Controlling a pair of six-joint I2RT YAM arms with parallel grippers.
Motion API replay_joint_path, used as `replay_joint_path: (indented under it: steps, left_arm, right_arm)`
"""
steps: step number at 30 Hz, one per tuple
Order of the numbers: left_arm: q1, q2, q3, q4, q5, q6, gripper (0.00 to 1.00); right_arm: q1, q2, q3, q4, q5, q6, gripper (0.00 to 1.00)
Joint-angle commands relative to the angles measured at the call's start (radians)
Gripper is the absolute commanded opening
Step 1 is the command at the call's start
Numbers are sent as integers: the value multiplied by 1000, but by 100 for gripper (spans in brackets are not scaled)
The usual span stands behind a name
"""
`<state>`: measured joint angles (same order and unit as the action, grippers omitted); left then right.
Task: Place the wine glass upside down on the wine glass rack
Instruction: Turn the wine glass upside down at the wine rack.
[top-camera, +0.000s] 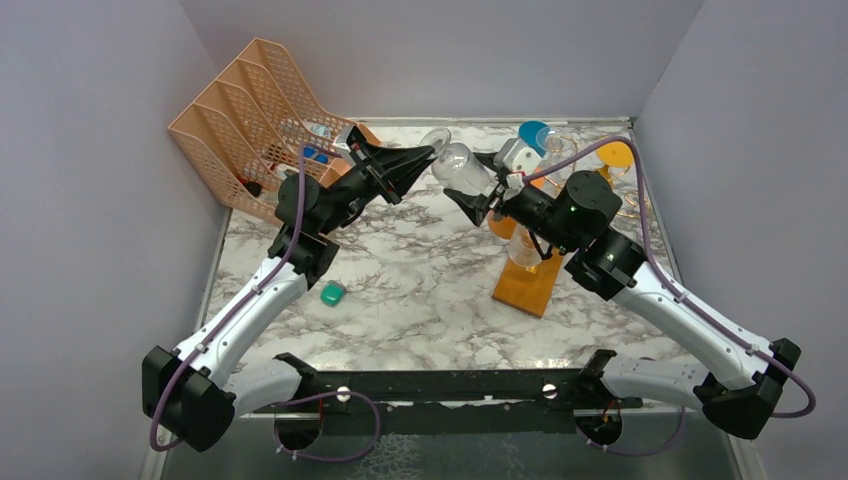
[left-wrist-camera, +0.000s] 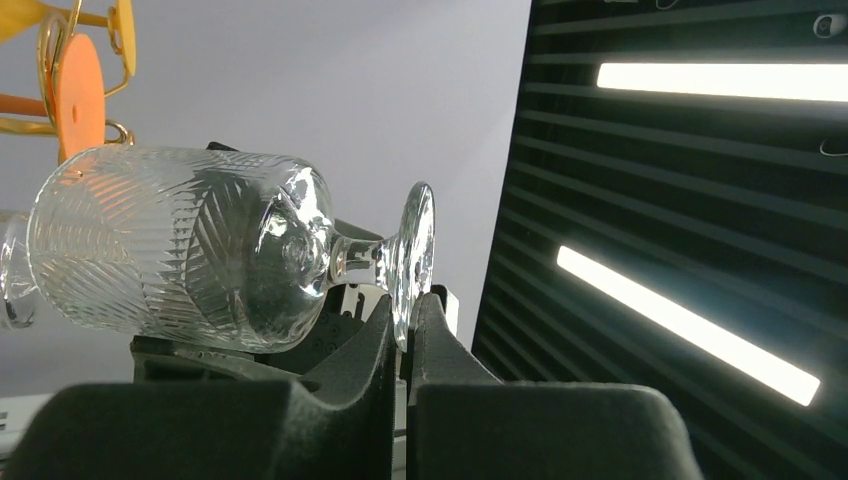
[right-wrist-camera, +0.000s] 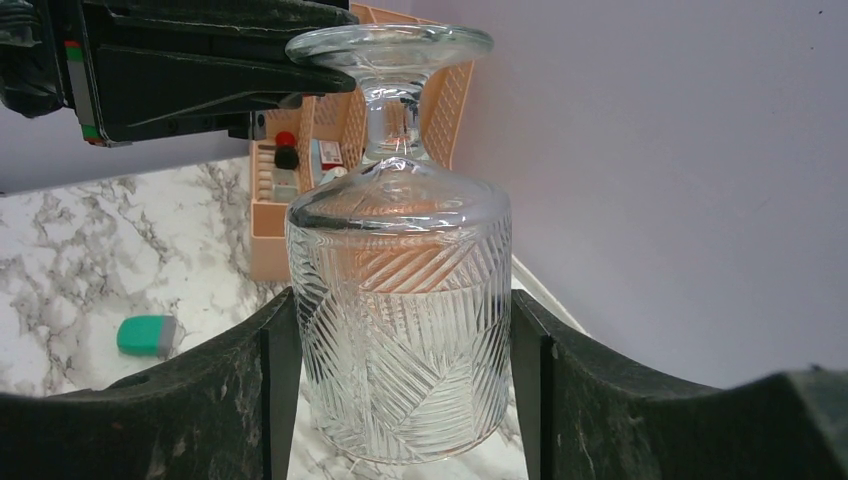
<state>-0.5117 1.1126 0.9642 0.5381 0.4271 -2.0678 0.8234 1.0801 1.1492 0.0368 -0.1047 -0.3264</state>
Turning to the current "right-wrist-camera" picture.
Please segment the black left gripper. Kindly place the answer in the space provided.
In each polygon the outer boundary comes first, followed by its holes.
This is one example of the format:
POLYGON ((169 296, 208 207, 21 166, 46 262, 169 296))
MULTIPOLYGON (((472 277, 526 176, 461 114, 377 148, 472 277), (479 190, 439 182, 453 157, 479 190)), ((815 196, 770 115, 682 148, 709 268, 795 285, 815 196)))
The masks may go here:
POLYGON ((1 103, 28 119, 70 109, 101 147, 215 131, 258 140, 264 112, 352 90, 285 47, 357 21, 346 1, 3 1, 1 103))

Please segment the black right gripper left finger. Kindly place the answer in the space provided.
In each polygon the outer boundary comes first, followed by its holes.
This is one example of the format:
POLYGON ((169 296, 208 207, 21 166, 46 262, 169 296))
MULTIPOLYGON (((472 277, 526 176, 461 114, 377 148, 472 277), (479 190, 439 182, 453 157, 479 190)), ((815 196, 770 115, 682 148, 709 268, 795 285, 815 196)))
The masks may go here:
POLYGON ((293 293, 108 388, 1 398, 5 479, 283 479, 301 373, 293 293))

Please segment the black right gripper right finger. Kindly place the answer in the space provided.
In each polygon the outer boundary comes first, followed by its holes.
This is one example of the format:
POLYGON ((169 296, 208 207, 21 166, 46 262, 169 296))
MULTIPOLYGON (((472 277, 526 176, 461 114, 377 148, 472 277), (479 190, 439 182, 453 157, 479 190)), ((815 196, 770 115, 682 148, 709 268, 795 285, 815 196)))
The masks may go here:
POLYGON ((847 375, 730 389, 640 364, 512 294, 511 367, 532 479, 843 479, 847 375))

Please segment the clear tumbler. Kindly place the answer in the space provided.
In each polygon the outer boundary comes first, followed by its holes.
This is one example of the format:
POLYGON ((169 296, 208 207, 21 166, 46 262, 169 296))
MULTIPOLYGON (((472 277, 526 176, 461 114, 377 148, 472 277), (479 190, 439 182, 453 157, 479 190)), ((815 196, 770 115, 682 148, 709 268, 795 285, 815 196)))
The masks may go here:
POLYGON ((293 61, 354 78, 366 104, 359 164, 298 197, 285 220, 312 420, 353 456, 442 460, 505 415, 510 199, 434 162, 419 130, 429 77, 492 47, 484 31, 426 24, 287 44, 293 61))

